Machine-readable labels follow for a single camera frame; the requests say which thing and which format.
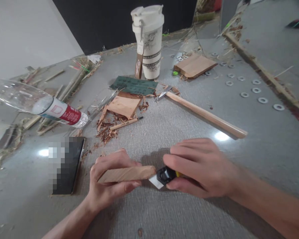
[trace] finger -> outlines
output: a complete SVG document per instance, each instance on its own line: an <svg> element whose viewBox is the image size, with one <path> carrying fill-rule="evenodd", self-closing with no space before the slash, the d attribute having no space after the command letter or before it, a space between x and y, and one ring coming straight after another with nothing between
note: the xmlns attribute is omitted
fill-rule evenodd
<svg viewBox="0 0 299 239"><path fill-rule="evenodd" d="M186 148L191 148L191 149L195 149L195 150L199 150L203 153L210 153L213 152L217 149L214 147L213 144L210 143L186 143L186 142L180 142L177 143L176 146L182 146L182 147L186 147Z"/></svg>
<svg viewBox="0 0 299 239"><path fill-rule="evenodd" d="M204 153L197 149L174 145L170 148L170 153L194 162L204 161Z"/></svg>
<svg viewBox="0 0 299 239"><path fill-rule="evenodd" d="M113 199L124 196L125 194L130 193L135 188L142 185L140 180L128 181L128 182L120 182L109 188L111 197Z"/></svg>
<svg viewBox="0 0 299 239"><path fill-rule="evenodd" d="M178 190L183 193L191 194L198 198L208 198L209 194L198 183L192 179L175 178L166 185L170 190Z"/></svg>
<svg viewBox="0 0 299 239"><path fill-rule="evenodd" d="M210 143L213 142L210 138L195 138L195 139L184 139L183 143Z"/></svg>
<svg viewBox="0 0 299 239"><path fill-rule="evenodd" d="M204 170L199 163L193 162L177 155L165 154L163 156L164 164L171 169L178 171L190 178L200 181L204 178Z"/></svg>
<svg viewBox="0 0 299 239"><path fill-rule="evenodd" d="M98 161L96 164L94 164L92 166L92 168L94 168L94 178L98 180L100 175L109 169L140 166L140 163L131 160L128 156L125 156L125 154L127 155L127 153L124 151L109 154L105 156L107 158L106 161Z"/></svg>

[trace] wooden hammer handle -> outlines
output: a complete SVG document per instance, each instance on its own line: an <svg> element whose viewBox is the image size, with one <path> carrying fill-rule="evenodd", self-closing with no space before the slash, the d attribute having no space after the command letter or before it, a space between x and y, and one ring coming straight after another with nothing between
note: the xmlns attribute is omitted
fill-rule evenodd
<svg viewBox="0 0 299 239"><path fill-rule="evenodd" d="M181 105L185 106L186 108L190 109L191 111L195 112L196 114L200 115L201 117L204 117L205 119L209 120L210 122L218 125L222 129L228 131L229 133L233 134L237 138L245 138L247 136L247 132L224 121L223 119L217 117L216 115L213 115L212 113L208 112L207 110L204 110L187 100L184 100L183 98L171 93L167 92L166 95L171 98L172 100L180 103Z"/></svg>

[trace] wooden board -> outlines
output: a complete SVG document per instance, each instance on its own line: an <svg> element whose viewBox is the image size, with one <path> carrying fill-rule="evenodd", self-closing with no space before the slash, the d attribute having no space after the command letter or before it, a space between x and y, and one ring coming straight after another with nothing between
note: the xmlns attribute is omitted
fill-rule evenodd
<svg viewBox="0 0 299 239"><path fill-rule="evenodd" d="M132 118L139 106L141 99L130 99L116 96L107 107L107 110Z"/></svg>
<svg viewBox="0 0 299 239"><path fill-rule="evenodd" d="M174 70L180 72L188 79L194 79L203 74L204 72L212 69L218 65L213 60L207 59L206 57L193 53L187 59L177 63L174 66Z"/></svg>
<svg viewBox="0 0 299 239"><path fill-rule="evenodd" d="M112 183L132 180L149 179L156 174L154 166L141 166L131 168L110 169L103 173L98 183Z"/></svg>

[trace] pixelated screen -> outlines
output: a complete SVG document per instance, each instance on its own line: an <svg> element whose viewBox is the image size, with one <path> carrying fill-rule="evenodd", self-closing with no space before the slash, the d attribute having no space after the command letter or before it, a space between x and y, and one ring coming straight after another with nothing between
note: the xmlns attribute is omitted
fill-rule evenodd
<svg viewBox="0 0 299 239"><path fill-rule="evenodd" d="M49 142L49 194L73 192L85 137L63 137Z"/></svg>

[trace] sandpaper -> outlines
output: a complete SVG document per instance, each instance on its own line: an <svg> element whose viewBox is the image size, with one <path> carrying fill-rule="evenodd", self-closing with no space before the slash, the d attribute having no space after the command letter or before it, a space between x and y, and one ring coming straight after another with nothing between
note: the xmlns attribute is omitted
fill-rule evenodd
<svg viewBox="0 0 299 239"><path fill-rule="evenodd" d="M152 95L157 87L157 82L138 80L130 77L118 76L110 88L136 95Z"/></svg>

